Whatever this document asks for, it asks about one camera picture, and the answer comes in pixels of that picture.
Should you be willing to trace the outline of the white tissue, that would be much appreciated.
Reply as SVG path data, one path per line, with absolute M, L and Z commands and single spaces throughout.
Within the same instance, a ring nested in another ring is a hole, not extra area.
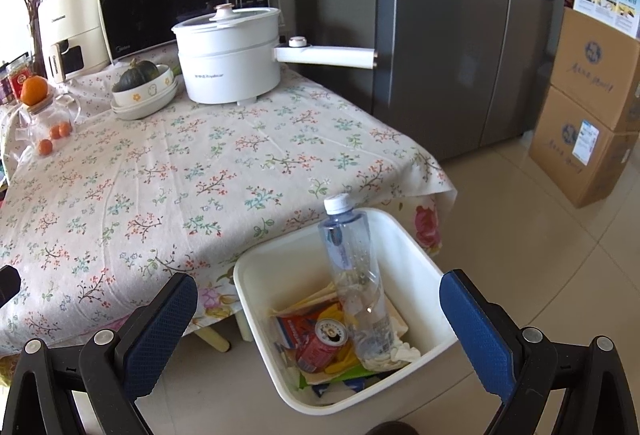
M 390 348 L 390 360 L 393 363 L 401 363 L 408 365 L 414 363 L 421 357 L 420 351 L 413 347 L 410 343 L 402 340 L 402 337 L 408 333 L 409 328 L 405 322 L 400 321 L 395 316 L 390 316 L 390 326 L 393 330 L 393 342 Z

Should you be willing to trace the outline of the white orange cardboard piece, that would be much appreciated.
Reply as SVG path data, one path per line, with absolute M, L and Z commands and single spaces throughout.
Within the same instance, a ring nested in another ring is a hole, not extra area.
M 298 348 L 309 334 L 314 333 L 314 327 L 319 321 L 320 313 L 333 302 L 314 305 L 273 318 L 280 343 L 287 349 Z

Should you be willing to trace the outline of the red drink can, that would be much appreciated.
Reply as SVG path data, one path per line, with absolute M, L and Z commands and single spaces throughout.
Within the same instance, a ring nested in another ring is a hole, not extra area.
M 335 319 L 320 319 L 296 351 L 296 365 L 307 373 L 322 371 L 347 343 L 348 330 Z

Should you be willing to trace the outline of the clear plastic water bottle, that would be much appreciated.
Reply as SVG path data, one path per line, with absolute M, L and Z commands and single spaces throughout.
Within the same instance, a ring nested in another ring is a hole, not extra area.
M 356 356 L 369 371 L 393 370 L 394 329 L 367 214 L 347 194 L 326 198 L 324 210 L 319 233 Z

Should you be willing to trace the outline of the green snack bag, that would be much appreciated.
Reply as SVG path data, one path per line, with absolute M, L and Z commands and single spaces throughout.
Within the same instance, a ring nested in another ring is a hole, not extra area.
M 360 377 L 371 377 L 375 375 L 374 371 L 363 368 L 361 363 L 351 367 L 343 372 L 329 374 L 326 372 L 307 373 L 299 371 L 298 388 L 306 389 L 309 386 L 316 386 L 326 383 L 343 382 L 351 379 L 360 379 Z

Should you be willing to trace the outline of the white plastic trash bin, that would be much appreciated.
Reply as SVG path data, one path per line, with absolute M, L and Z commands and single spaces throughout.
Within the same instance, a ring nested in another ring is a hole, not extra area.
M 326 374 L 297 366 L 306 337 L 320 337 L 326 348 L 346 337 L 318 226 L 253 247 L 235 265 L 236 292 L 269 377 L 281 399 L 303 415 L 355 406 L 433 363 L 457 341 L 439 305 L 442 272 L 392 215 L 366 213 L 388 314 L 402 345 L 420 354 L 401 369 L 380 374 L 353 366 Z

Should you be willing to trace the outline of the floral tablecloth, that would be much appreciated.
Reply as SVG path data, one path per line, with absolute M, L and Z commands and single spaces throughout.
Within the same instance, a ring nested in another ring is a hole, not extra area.
M 198 330 L 235 314 L 233 266 L 259 242 L 323 218 L 326 197 L 395 216 L 425 251 L 456 189 L 408 136 L 327 88 L 283 68 L 255 103 L 205 106 L 185 92 L 152 116 L 111 107 L 112 67 L 66 82 L 81 106 L 51 155 L 2 120 L 9 188 L 1 261 L 20 292 L 1 311 L 1 353 L 33 337 L 51 346 L 116 328 L 175 273 L 198 283 Z

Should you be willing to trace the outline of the glass jar with kumquats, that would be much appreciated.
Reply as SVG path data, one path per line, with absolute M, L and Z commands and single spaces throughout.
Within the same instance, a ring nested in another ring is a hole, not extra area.
M 70 94 L 49 94 L 42 102 L 24 107 L 27 137 L 38 157 L 51 155 L 55 144 L 70 136 L 80 110 Z

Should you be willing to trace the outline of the orange fruit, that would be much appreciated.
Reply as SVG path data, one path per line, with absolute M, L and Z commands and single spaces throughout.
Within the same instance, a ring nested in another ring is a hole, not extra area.
M 28 77 L 22 84 L 21 102 L 26 106 L 36 106 L 49 95 L 49 83 L 39 76 Z

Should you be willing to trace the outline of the red lidded jar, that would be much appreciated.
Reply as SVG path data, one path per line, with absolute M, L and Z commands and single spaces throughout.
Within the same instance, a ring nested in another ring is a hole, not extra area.
M 32 75 L 32 62 L 29 54 L 23 54 L 8 65 L 8 79 L 16 99 L 22 98 L 23 85 Z

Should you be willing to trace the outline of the lower cardboard box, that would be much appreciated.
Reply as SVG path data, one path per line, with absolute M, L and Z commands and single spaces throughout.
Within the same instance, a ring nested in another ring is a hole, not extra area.
M 577 209 L 605 199 L 638 142 L 637 132 L 609 130 L 554 86 L 542 107 L 529 157 Z

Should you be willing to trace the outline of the white ceramic bowl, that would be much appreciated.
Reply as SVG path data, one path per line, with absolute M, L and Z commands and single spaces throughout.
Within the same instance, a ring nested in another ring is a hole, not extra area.
M 129 91 L 112 92 L 113 102 L 118 106 L 131 106 L 145 102 L 145 100 L 166 90 L 176 80 L 175 73 L 168 65 L 157 65 L 157 67 L 160 70 L 160 75 L 156 79 Z

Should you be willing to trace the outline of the green squash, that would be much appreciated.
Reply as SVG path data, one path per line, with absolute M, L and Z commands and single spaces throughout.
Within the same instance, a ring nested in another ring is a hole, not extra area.
M 114 84 L 112 92 L 120 93 L 132 90 L 133 88 L 153 81 L 159 75 L 160 70 L 154 62 L 150 62 L 149 60 L 134 60 Z

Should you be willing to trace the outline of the white electric cooking pot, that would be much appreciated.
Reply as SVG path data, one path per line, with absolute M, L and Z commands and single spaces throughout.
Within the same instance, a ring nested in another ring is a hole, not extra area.
M 320 65 L 372 70 L 372 48 L 311 45 L 293 36 L 282 45 L 280 10 L 221 4 L 207 15 L 171 28 L 186 94 L 203 105 L 252 102 L 281 81 L 282 64 Z

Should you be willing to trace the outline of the blue white leaflet box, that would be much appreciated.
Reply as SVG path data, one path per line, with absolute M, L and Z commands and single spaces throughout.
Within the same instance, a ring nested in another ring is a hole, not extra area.
M 640 0 L 574 0 L 573 10 L 638 39 L 639 3 Z

